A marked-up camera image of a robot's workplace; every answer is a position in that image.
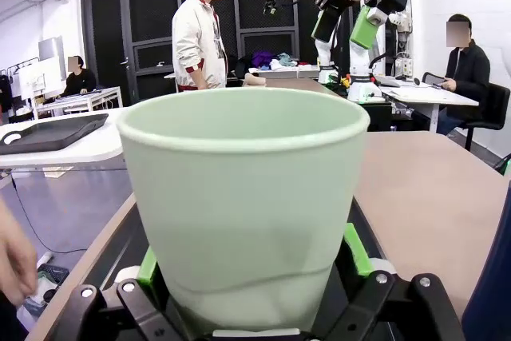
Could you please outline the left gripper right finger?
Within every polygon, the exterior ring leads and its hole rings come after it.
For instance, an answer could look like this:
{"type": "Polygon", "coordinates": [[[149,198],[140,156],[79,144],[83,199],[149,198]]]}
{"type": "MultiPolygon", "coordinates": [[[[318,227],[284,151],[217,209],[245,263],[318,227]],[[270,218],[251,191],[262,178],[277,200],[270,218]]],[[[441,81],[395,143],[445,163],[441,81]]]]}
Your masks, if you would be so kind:
{"type": "Polygon", "coordinates": [[[372,264],[355,226],[347,224],[315,319],[317,340],[371,340],[379,324],[402,340],[464,340],[454,306],[434,274],[406,281],[372,264]]]}

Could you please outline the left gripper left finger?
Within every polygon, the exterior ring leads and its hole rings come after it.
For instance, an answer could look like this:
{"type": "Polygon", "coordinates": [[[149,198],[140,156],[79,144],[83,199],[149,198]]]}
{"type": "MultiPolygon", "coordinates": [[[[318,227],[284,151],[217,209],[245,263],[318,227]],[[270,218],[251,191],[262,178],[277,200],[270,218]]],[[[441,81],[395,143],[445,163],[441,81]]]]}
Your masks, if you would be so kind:
{"type": "Polygon", "coordinates": [[[186,340],[152,249],[108,289],[82,284],[63,308],[52,340],[186,340]]]}

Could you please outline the person's left hand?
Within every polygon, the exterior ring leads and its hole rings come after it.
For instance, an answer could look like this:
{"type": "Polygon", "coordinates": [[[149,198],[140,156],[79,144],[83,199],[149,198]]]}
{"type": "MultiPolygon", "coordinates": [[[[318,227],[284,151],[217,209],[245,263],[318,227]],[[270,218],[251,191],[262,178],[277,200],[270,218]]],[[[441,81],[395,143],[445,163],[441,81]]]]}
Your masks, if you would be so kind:
{"type": "Polygon", "coordinates": [[[37,253],[1,199],[1,292],[18,307],[37,289],[37,253]]]}

